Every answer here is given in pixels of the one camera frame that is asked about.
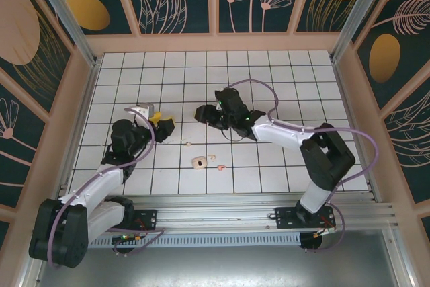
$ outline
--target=cable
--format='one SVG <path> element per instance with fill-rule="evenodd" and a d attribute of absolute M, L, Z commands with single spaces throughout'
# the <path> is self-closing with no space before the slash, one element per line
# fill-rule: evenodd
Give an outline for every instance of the cable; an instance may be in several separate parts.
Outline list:
<path fill-rule="evenodd" d="M 226 136 L 226 134 L 224 133 L 223 130 L 221 130 L 221 133 L 222 133 L 222 135 L 224 136 L 225 139 L 227 139 L 228 141 L 231 141 L 231 142 L 239 142 L 239 141 L 243 140 L 243 137 L 240 140 L 229 139 L 229 138 L 227 138 L 227 136 Z"/>
<path fill-rule="evenodd" d="M 128 229 L 118 229 L 118 228 L 110 228 L 108 231 L 116 231 L 116 232 L 122 232 L 122 233 L 134 233 L 134 234 L 141 234 L 141 233 L 146 233 L 151 234 L 151 233 L 157 233 L 159 232 L 158 235 L 156 235 L 155 237 L 153 237 L 151 240 L 149 240 L 147 243 L 145 243 L 142 247 L 136 247 L 133 250 L 131 250 L 130 252 L 126 253 L 126 255 L 124 255 L 124 257 L 128 257 L 129 255 L 135 255 L 137 253 L 140 253 L 142 251 L 144 251 L 152 242 L 154 242 L 155 240 L 157 240 L 159 237 L 161 237 L 161 235 L 164 234 L 165 229 L 157 229 L 157 230 L 128 230 Z M 124 241 L 118 240 L 115 245 L 114 245 L 114 251 L 116 253 L 116 255 L 121 254 L 118 250 L 117 250 L 117 246 Z"/>
<path fill-rule="evenodd" d="M 326 201 L 329 201 L 331 199 L 331 197 L 337 191 L 337 189 L 339 188 L 339 186 L 343 185 L 344 183 L 347 183 L 348 181 L 351 181 L 352 179 L 355 179 L 357 177 L 360 177 L 360 176 L 366 174 L 367 172 L 370 171 L 370 169 L 373 168 L 373 166 L 378 161 L 378 158 L 379 158 L 379 148 L 378 148 L 378 145 L 376 144 L 376 141 L 371 136 L 369 136 L 368 134 L 366 134 L 365 132 L 362 132 L 360 130 L 356 130 L 356 129 L 352 129 L 352 128 L 324 128 L 324 129 L 315 129 L 315 128 L 304 127 L 304 126 L 303 127 L 288 126 L 287 124 L 283 124 L 283 123 L 277 122 L 277 120 L 274 120 L 271 117 L 271 113 L 274 112 L 277 109 L 277 107 L 279 106 L 279 99 L 277 97 L 277 94 L 276 94 L 275 90 L 273 88 L 271 88 L 268 84 L 266 84 L 266 83 L 264 83 L 262 81 L 254 80 L 254 79 L 246 79 L 246 80 L 235 82 L 235 83 L 229 85 L 228 87 L 226 87 L 226 89 L 229 88 L 229 87 L 234 87 L 235 85 L 238 85 L 240 83 L 247 83 L 247 82 L 254 82 L 254 83 L 262 84 L 262 85 L 264 85 L 266 88 L 268 88 L 272 92 L 273 96 L 275 97 L 275 107 L 273 107 L 272 109 L 270 109 L 268 111 L 267 117 L 276 126 L 279 126 L 281 128 L 288 129 L 288 130 L 301 131 L 301 132 L 307 132 L 307 133 L 338 132 L 338 131 L 352 132 L 352 133 L 355 133 L 355 134 L 362 135 L 363 137 L 365 137 L 366 139 L 368 139 L 371 142 L 371 144 L 374 146 L 375 154 L 374 154 L 373 161 L 365 169 L 362 169 L 361 171 L 359 171 L 355 175 L 349 176 L 348 178 L 345 178 L 344 180 L 339 181 L 339 183 L 335 186 L 335 188 L 333 189 L 333 191 L 327 197 Z"/>
<path fill-rule="evenodd" d="M 48 264 L 52 268 L 59 267 L 57 265 L 54 265 L 54 262 L 52 260 L 52 245 L 54 244 L 54 236 L 55 236 L 56 228 L 58 226 L 58 223 L 60 222 L 61 216 L 63 215 L 63 213 L 65 212 L 67 207 L 73 202 L 73 200 L 75 200 L 76 198 L 79 197 L 79 194 L 82 193 L 85 188 L 87 188 L 93 182 L 98 180 L 101 176 L 103 176 L 103 174 L 109 173 L 110 171 L 113 171 L 115 169 L 120 169 L 120 168 L 128 167 L 128 166 L 139 163 L 141 160 L 143 160 L 146 156 L 149 155 L 149 153 L 152 151 L 152 149 L 155 145 L 155 133 L 154 133 L 154 129 L 153 129 L 151 123 L 149 122 L 149 120 L 146 119 L 146 117 L 143 114 L 141 114 L 140 112 L 137 112 L 136 110 L 133 110 L 130 108 L 125 108 L 124 110 L 127 112 L 133 112 L 134 114 L 137 114 L 139 117 L 141 117 L 145 121 L 146 125 L 148 126 L 148 129 L 150 130 L 150 137 L 151 137 L 150 138 L 150 143 L 151 143 L 150 147 L 145 151 L 145 153 L 142 155 L 142 157 L 140 157 L 138 159 L 135 159 L 129 163 L 125 163 L 125 164 L 122 164 L 119 166 L 112 166 L 112 167 L 109 167 L 109 168 L 103 170 L 100 173 L 96 173 L 92 178 L 89 179 L 89 181 L 87 183 L 82 185 L 81 188 L 79 188 L 75 192 L 75 194 L 69 200 L 67 200 L 67 202 L 65 202 L 63 204 L 62 208 L 58 211 L 58 213 L 55 217 L 54 223 L 52 223 L 51 232 L 49 234 L 47 258 L 48 258 Z"/>

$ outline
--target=black bracket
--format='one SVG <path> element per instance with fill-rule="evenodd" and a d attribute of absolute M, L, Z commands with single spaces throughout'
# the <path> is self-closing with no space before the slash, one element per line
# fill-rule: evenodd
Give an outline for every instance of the black bracket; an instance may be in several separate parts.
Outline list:
<path fill-rule="evenodd" d="M 297 208 L 295 206 L 291 208 L 276 208 L 275 213 L 270 214 L 269 218 L 276 221 L 278 229 L 316 229 L 326 227 L 328 224 L 325 220 L 331 226 L 336 226 L 333 209 L 330 206 L 323 206 L 307 222 L 303 222 L 297 217 Z"/>

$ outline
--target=white tile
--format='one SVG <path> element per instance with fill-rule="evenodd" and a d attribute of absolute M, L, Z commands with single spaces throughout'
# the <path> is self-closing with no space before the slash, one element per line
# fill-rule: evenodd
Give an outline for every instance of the white tile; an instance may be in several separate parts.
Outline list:
<path fill-rule="evenodd" d="M 357 146 L 355 145 L 355 142 L 347 141 L 345 144 L 348 146 L 349 150 L 352 152 L 352 155 L 354 155 L 355 164 L 360 164 L 360 158 L 358 157 L 358 151 L 357 151 Z"/>
<path fill-rule="evenodd" d="M 228 82 L 234 83 L 249 79 L 249 67 L 228 67 Z"/>
<path fill-rule="evenodd" d="M 163 70 L 162 67 L 149 67 L 143 69 L 142 84 L 161 84 L 163 82 Z"/>
<path fill-rule="evenodd" d="M 291 192 L 304 192 L 311 182 L 305 166 L 287 167 L 287 176 Z"/>
<path fill-rule="evenodd" d="M 297 100 L 294 83 L 274 83 L 273 87 L 279 100 Z"/>
<path fill-rule="evenodd" d="M 179 180 L 179 194 L 205 194 L 206 170 L 181 169 Z"/>
<path fill-rule="evenodd" d="M 234 168 L 235 193 L 260 193 L 261 182 L 258 167 Z"/>
<path fill-rule="evenodd" d="M 130 114 L 125 111 L 125 108 L 132 108 L 136 104 L 115 104 L 114 110 L 112 112 L 112 123 L 120 119 L 127 119 L 129 121 L 134 121 L 134 114 Z"/>
<path fill-rule="evenodd" d="M 82 145 L 104 145 L 108 137 L 109 124 L 88 124 L 85 126 Z"/>
<path fill-rule="evenodd" d="M 275 106 L 275 102 L 273 101 L 258 101 L 254 102 L 254 109 L 260 110 L 262 112 L 268 113 L 270 109 L 272 109 Z M 276 110 L 272 112 L 271 116 L 273 118 L 277 118 L 277 112 Z"/>
<path fill-rule="evenodd" d="M 297 101 L 281 101 L 277 107 L 280 120 L 301 120 L 302 114 Z"/>
<path fill-rule="evenodd" d="M 112 104 L 115 102 L 117 86 L 100 85 L 95 87 L 93 103 L 94 104 Z"/>
<path fill-rule="evenodd" d="M 183 104 L 183 121 L 195 122 L 196 119 L 194 119 L 194 115 L 196 114 L 196 109 L 205 104 L 205 102 L 185 102 Z"/>
<path fill-rule="evenodd" d="M 182 84 L 185 79 L 185 68 L 183 67 L 165 67 L 163 75 L 163 84 L 178 83 Z"/>
<path fill-rule="evenodd" d="M 325 119 L 321 101 L 299 101 L 300 111 L 303 120 L 323 120 Z"/>
<path fill-rule="evenodd" d="M 299 100 L 319 100 L 320 95 L 316 83 L 296 83 L 297 96 Z"/>
<path fill-rule="evenodd" d="M 186 67 L 185 83 L 206 83 L 206 67 Z"/>
<path fill-rule="evenodd" d="M 146 146 L 144 153 L 146 153 L 149 150 L 150 143 L 148 143 L 148 146 Z M 142 160 L 139 161 L 136 165 L 136 169 L 152 169 L 154 167 L 154 157 L 155 157 L 155 151 L 158 147 L 154 146 L 149 154 Z"/>
<path fill-rule="evenodd" d="M 116 92 L 115 103 L 133 104 L 137 103 L 139 85 L 120 85 Z"/>
<path fill-rule="evenodd" d="M 204 84 L 185 84 L 184 102 L 206 100 L 206 86 Z"/>
<path fill-rule="evenodd" d="M 72 182 L 69 187 L 69 193 L 73 192 L 73 190 L 77 190 L 81 185 L 87 183 L 94 175 L 96 169 L 92 170 L 76 170 L 73 173 Z"/>
<path fill-rule="evenodd" d="M 215 91 L 222 91 L 225 87 L 227 87 L 227 83 L 211 83 L 206 85 L 206 100 L 211 102 L 216 102 Z"/>
<path fill-rule="evenodd" d="M 181 148 L 181 168 L 193 168 L 194 158 L 203 156 L 206 158 L 206 146 L 193 144 L 189 147 L 183 145 Z"/>
<path fill-rule="evenodd" d="M 361 166 L 354 165 L 353 167 L 351 167 L 348 174 L 343 179 L 346 179 L 352 175 L 355 175 L 361 170 L 362 170 Z M 343 184 L 343 188 L 345 188 L 345 191 L 368 191 L 369 190 L 364 175 L 346 182 L 345 184 Z"/>
<path fill-rule="evenodd" d="M 218 165 L 231 167 L 231 150 L 232 148 L 230 144 L 208 145 L 206 154 L 208 160 L 208 167 L 217 167 Z M 209 155 L 215 155 L 215 160 L 212 160 Z"/>
<path fill-rule="evenodd" d="M 273 143 L 258 144 L 260 166 L 284 166 L 284 153 L 282 147 Z"/>
<path fill-rule="evenodd" d="M 228 82 L 227 67 L 208 67 L 207 82 L 208 83 L 227 83 Z"/>
<path fill-rule="evenodd" d="M 154 169 L 151 194 L 177 194 L 178 185 L 178 169 Z"/>
<path fill-rule="evenodd" d="M 314 65 L 315 78 L 318 82 L 336 81 L 335 72 L 331 65 Z"/>
<path fill-rule="evenodd" d="M 164 67 L 164 52 L 145 53 L 143 67 Z"/>
<path fill-rule="evenodd" d="M 118 85 L 121 69 L 101 69 L 97 85 Z"/>
<path fill-rule="evenodd" d="M 228 65 L 230 67 L 247 67 L 248 53 L 246 50 L 235 50 L 227 52 Z"/>
<path fill-rule="evenodd" d="M 209 67 L 226 67 L 227 52 L 208 52 L 206 54 L 206 64 Z"/>
<path fill-rule="evenodd" d="M 204 124 L 199 122 L 186 122 L 182 125 L 182 142 L 191 144 L 204 144 L 206 142 L 206 131 Z"/>
<path fill-rule="evenodd" d="M 183 85 L 166 84 L 161 92 L 162 102 L 183 102 Z"/>
<path fill-rule="evenodd" d="M 120 77 L 120 85 L 124 84 L 140 84 L 142 77 L 142 69 L 122 69 Z"/>
<path fill-rule="evenodd" d="M 270 65 L 290 65 L 290 57 L 287 50 L 270 50 Z"/>
<path fill-rule="evenodd" d="M 326 50 L 310 50 L 312 65 L 331 65 L 329 53 Z"/>
<path fill-rule="evenodd" d="M 273 88 L 273 83 L 267 82 L 267 85 Z M 274 104 L 275 97 L 273 96 L 273 93 L 268 88 L 258 83 L 252 83 L 251 88 L 252 88 L 252 95 L 253 95 L 252 98 L 255 101 L 273 100 L 273 104 Z"/>
<path fill-rule="evenodd" d="M 273 82 L 294 82 L 291 67 L 270 67 Z"/>
<path fill-rule="evenodd" d="M 340 127 L 340 128 L 351 128 L 348 120 L 327 120 L 327 122 L 336 128 L 338 128 L 338 127 Z M 343 140 L 346 140 L 346 141 L 353 141 L 354 140 L 351 132 L 340 131 L 339 134 L 341 135 Z"/>
<path fill-rule="evenodd" d="M 293 65 L 295 82 L 315 82 L 314 70 L 310 65 Z"/>
<path fill-rule="evenodd" d="M 160 112 L 162 113 L 162 119 L 173 117 L 175 122 L 182 122 L 182 102 L 175 104 L 164 104 L 160 105 Z"/>
<path fill-rule="evenodd" d="M 104 146 L 82 146 L 76 162 L 76 169 L 97 169 L 103 158 Z"/>
<path fill-rule="evenodd" d="M 264 193 L 289 192 L 285 167 L 261 167 L 260 172 Z"/>
<path fill-rule="evenodd" d="M 205 67 L 206 52 L 187 52 L 187 67 Z"/>
<path fill-rule="evenodd" d="M 157 145 L 154 168 L 179 167 L 179 145 Z"/>
<path fill-rule="evenodd" d="M 258 166 L 257 144 L 235 143 L 232 146 L 233 166 Z"/>
<path fill-rule="evenodd" d="M 266 50 L 248 51 L 249 66 L 260 67 L 269 65 L 269 55 Z"/>
<path fill-rule="evenodd" d="M 165 67 L 184 67 L 185 52 L 167 52 L 164 66 Z"/>
<path fill-rule="evenodd" d="M 348 119 L 341 100 L 322 101 L 326 119 Z"/>
<path fill-rule="evenodd" d="M 251 84 L 250 83 L 240 83 L 235 85 L 234 88 L 239 92 L 239 96 L 242 101 L 252 101 L 253 97 L 251 95 Z"/>
<path fill-rule="evenodd" d="M 113 104 L 91 104 L 87 123 L 108 124 L 112 116 Z"/>
<path fill-rule="evenodd" d="M 233 170 L 207 169 L 208 194 L 233 193 Z"/>
<path fill-rule="evenodd" d="M 318 90 L 323 100 L 341 100 L 341 92 L 336 82 L 318 83 Z"/>
<path fill-rule="evenodd" d="M 270 67 L 249 67 L 249 72 L 251 79 L 271 83 Z"/>
<path fill-rule="evenodd" d="M 176 87 L 176 85 L 165 85 L 164 87 Z M 141 85 L 140 86 L 138 102 L 140 103 L 160 102 L 160 97 L 161 97 L 161 85 Z"/>
<path fill-rule="evenodd" d="M 124 195 L 149 195 L 152 181 L 152 169 L 135 169 L 124 184 Z"/>
<path fill-rule="evenodd" d="M 208 144 L 216 144 L 216 143 L 230 143 L 229 140 L 225 139 L 221 133 L 221 130 L 215 129 L 211 126 L 206 126 L 206 132 L 207 134 L 207 139 L 208 139 Z M 227 138 L 231 137 L 231 131 L 230 130 L 225 130 L 224 131 L 225 135 Z"/>
<path fill-rule="evenodd" d="M 310 65 L 307 50 L 289 50 L 291 65 Z"/>
<path fill-rule="evenodd" d="M 124 60 L 124 53 L 105 53 L 103 56 L 103 62 L 101 67 L 111 68 L 111 67 L 122 67 L 122 61 Z"/>
<path fill-rule="evenodd" d="M 160 145 L 174 145 L 174 144 L 180 144 L 181 143 L 181 131 L 182 131 L 182 123 L 176 122 L 175 123 L 175 129 L 173 129 L 173 132 L 171 135 L 163 141 Z"/>
<path fill-rule="evenodd" d="M 145 53 L 126 53 L 122 67 L 143 67 Z"/>
<path fill-rule="evenodd" d="M 303 155 L 300 149 L 283 148 L 285 164 L 287 166 L 302 166 L 304 165 Z"/>

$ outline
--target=yellow object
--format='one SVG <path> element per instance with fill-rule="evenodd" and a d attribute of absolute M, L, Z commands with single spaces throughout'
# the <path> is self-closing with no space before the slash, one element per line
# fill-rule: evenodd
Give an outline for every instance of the yellow object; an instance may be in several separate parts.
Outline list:
<path fill-rule="evenodd" d="M 102 30 L 109 26 L 109 12 L 100 0 L 66 0 L 66 3 L 81 27 Z"/>
<path fill-rule="evenodd" d="M 400 44 L 393 35 L 382 34 L 376 38 L 370 50 L 369 69 L 373 80 L 387 82 L 400 61 Z"/>
<path fill-rule="evenodd" d="M 38 12 L 30 0 L 0 0 L 0 57 L 15 65 L 29 63 L 39 48 Z"/>

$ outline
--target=purple cable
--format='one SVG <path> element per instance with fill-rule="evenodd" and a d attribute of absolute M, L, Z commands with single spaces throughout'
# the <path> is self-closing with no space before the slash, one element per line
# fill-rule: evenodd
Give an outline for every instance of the purple cable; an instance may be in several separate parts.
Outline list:
<path fill-rule="evenodd" d="M 161 235 L 164 234 L 165 230 L 164 229 L 157 229 L 157 230 L 128 230 L 128 229 L 118 229 L 118 228 L 110 228 L 108 230 L 109 232 L 111 231 L 116 231 L 116 232 L 121 232 L 121 233 L 134 233 L 134 234 L 141 234 L 141 233 L 157 233 L 159 232 L 158 235 L 156 235 L 155 237 L 153 237 L 151 240 L 149 240 L 147 243 L 145 243 L 142 247 L 136 247 L 133 250 L 131 250 L 129 253 L 127 253 L 126 255 L 135 255 L 137 253 L 142 252 L 143 250 L 146 249 L 146 247 L 148 247 L 152 242 L 154 242 L 155 240 L 157 240 Z M 116 249 L 116 247 L 123 241 L 119 240 L 115 243 L 114 245 L 114 251 L 119 254 L 118 250 Z"/>
<path fill-rule="evenodd" d="M 122 165 L 119 165 L 119 166 L 112 166 L 112 167 L 109 167 L 109 168 L 103 170 L 100 173 L 96 173 L 87 183 L 85 183 L 84 185 L 82 185 L 82 187 L 79 188 L 75 192 L 75 194 L 66 203 L 64 203 L 64 205 L 62 206 L 62 208 L 58 211 L 58 213 L 57 213 L 57 215 L 55 217 L 54 223 L 52 223 L 51 232 L 49 234 L 47 258 L 48 258 L 48 264 L 52 268 L 60 267 L 60 266 L 55 266 L 54 262 L 52 260 L 52 245 L 54 243 L 55 230 L 56 230 L 56 228 L 58 226 L 58 223 L 60 222 L 62 214 L 67 209 L 67 206 L 69 206 L 73 202 L 73 200 L 75 200 L 79 196 L 79 194 L 83 192 L 83 190 L 85 188 L 87 188 L 94 181 L 96 181 L 97 179 L 99 179 L 104 173 L 109 173 L 110 171 L 113 171 L 115 169 L 119 169 L 119 168 L 123 168 L 123 167 L 128 167 L 128 166 L 137 164 L 138 162 L 140 162 L 146 156 L 149 155 L 149 153 L 151 152 L 151 150 L 153 149 L 153 147 L 155 145 L 155 133 L 154 133 L 154 129 L 151 126 L 151 123 L 149 122 L 149 120 L 146 119 L 146 117 L 143 114 L 141 114 L 140 112 L 137 112 L 136 110 L 133 110 L 133 109 L 130 109 L 130 108 L 125 108 L 124 110 L 127 111 L 127 112 L 133 112 L 134 114 L 137 114 L 139 117 L 141 117 L 145 121 L 145 123 L 148 126 L 148 129 L 150 131 L 150 137 L 151 137 L 150 138 L 150 143 L 151 143 L 150 147 L 144 152 L 144 154 L 141 157 L 137 158 L 135 161 L 131 161 L 129 163 L 125 163 L 125 164 L 122 164 Z"/>
<path fill-rule="evenodd" d="M 262 82 L 262 81 L 259 81 L 259 80 L 254 80 L 254 79 L 247 79 L 247 80 L 242 80 L 242 81 L 238 81 L 238 82 L 235 82 L 235 83 L 233 83 L 232 85 L 229 85 L 228 87 L 226 87 L 226 88 L 229 88 L 229 87 L 234 87 L 235 85 L 238 85 L 238 84 L 240 84 L 240 83 L 247 83 L 247 82 L 254 82 L 254 83 L 259 83 L 259 84 L 262 84 L 262 85 L 264 85 L 266 88 L 268 88 L 272 93 L 273 93 L 273 96 L 275 97 L 275 106 L 272 108 L 272 109 L 270 109 L 269 111 L 268 111 L 268 113 L 267 113 L 267 117 L 269 118 L 269 120 L 271 121 L 271 122 L 273 122 L 273 124 L 275 124 L 276 126 L 279 126 L 279 127 L 281 127 L 281 128 L 284 128 L 284 129 L 288 129 L 288 130 L 293 130 L 293 131 L 301 131 L 301 132 L 307 132 L 307 133 L 319 133 L 319 132 L 337 132 L 337 131 L 346 131 L 346 132 L 352 132 L 352 133 L 355 133 L 355 134 L 360 134 L 360 135 L 362 135 L 363 137 L 365 137 L 365 138 L 367 138 L 370 142 L 371 142 L 371 144 L 374 146 L 374 150 L 375 150 L 375 155 L 374 155 L 374 159 L 373 159 L 373 161 L 365 168 L 365 169 L 362 169 L 361 171 L 359 171 L 358 173 L 356 173 L 356 174 L 354 174 L 354 175 L 352 175 L 352 176 L 350 176 L 350 177 L 348 177 L 348 178 L 345 178 L 344 180 L 341 180 L 341 181 L 339 181 L 339 183 L 335 186 L 335 188 L 334 188 L 334 190 L 330 193 L 330 195 L 327 197 L 327 201 L 329 201 L 330 199 L 331 199 L 331 197 L 333 196 L 333 194 L 336 192 L 336 190 L 339 188 L 339 186 L 341 186 L 342 184 L 344 184 L 344 183 L 347 183 L 348 181 L 351 181 L 352 179 L 355 179 L 355 178 L 357 178 L 357 177 L 359 177 L 359 176 L 362 176 L 363 174 L 366 174 L 368 171 L 370 171 L 370 169 L 371 168 L 373 168 L 373 166 L 376 164 L 376 162 L 378 161 L 378 158 L 379 158 L 379 148 L 378 148 L 378 145 L 376 144 L 376 141 L 371 137 L 371 136 L 369 136 L 368 134 L 366 134 L 365 132 L 362 132 L 362 131 L 360 131 L 360 130 L 356 130 L 356 129 L 351 129 L 351 128 L 324 128 L 324 129 L 309 129 L 309 128 L 305 128 L 304 126 L 303 127 L 299 127 L 299 126 L 288 126 L 288 125 L 286 125 L 286 124 L 281 124 L 281 123 L 279 123 L 279 122 L 277 122 L 277 120 L 274 120 L 272 117 L 271 117 L 271 113 L 272 112 L 274 112 L 275 110 L 276 110 L 276 108 L 278 107 L 278 105 L 279 105 L 279 99 L 278 99 L 278 97 L 277 97 L 277 94 L 276 94 L 276 92 L 275 92 L 275 90 L 273 90 L 268 84 L 266 84 L 266 83 L 264 83 L 264 82 Z"/>

